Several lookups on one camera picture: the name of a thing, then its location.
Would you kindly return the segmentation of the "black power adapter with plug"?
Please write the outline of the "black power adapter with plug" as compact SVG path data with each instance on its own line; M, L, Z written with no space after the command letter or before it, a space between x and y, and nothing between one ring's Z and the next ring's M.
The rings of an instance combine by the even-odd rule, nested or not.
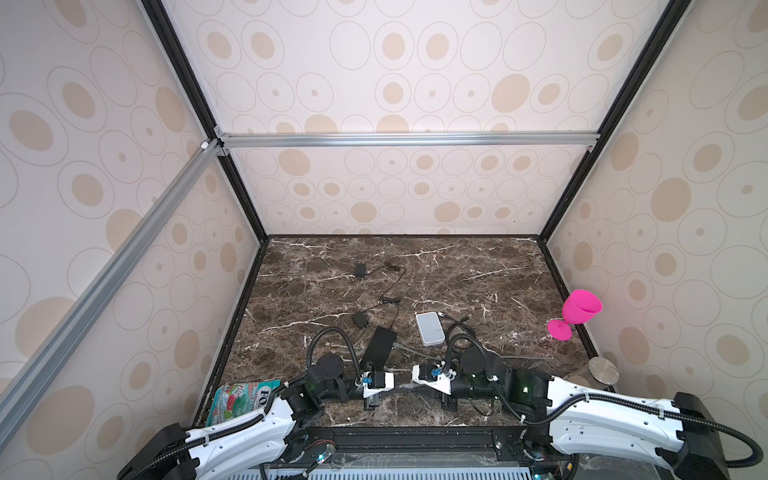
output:
M395 307L395 315L394 315L392 321L390 322L390 324L388 326L389 329L392 329L394 327L395 323L398 320L398 317L399 317L399 314L400 314L400 304L401 304L401 302L402 302L402 298L401 297L382 296L382 297L379 298L379 300L377 301L377 303L375 305L373 305L371 307L364 308L361 311L357 311L357 312L353 313L352 316L351 316L352 321L353 321L353 323L358 328L365 329L369 325L369 317L368 317L368 313L369 312L371 312L373 310L376 310L376 309L379 309L379 308L382 308L384 306L390 305L390 306L394 306Z

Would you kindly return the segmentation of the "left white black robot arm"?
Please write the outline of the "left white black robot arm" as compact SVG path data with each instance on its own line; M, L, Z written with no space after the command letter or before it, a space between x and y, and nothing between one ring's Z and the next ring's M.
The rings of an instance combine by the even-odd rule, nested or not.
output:
M334 354L312 359L326 334L337 333L352 358L354 375L344 377L344 362ZM160 429L117 474L119 479L224 479L242 469L271 463L297 446L303 431L324 414L326 398L345 403L369 400L394 388L394 374L361 369L354 346L338 327L321 330L307 351L306 371L271 389L266 398L243 415L211 426Z

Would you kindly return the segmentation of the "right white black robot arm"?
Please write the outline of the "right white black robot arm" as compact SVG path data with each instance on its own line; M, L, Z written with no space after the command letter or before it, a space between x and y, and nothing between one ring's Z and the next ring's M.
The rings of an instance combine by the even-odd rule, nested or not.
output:
M528 455L542 449L625 458L679 479L727 479L764 459L753 438L715 421L693 394L632 397L513 369L467 334L451 337L444 358L413 376L446 398L498 401L523 427L521 449Z

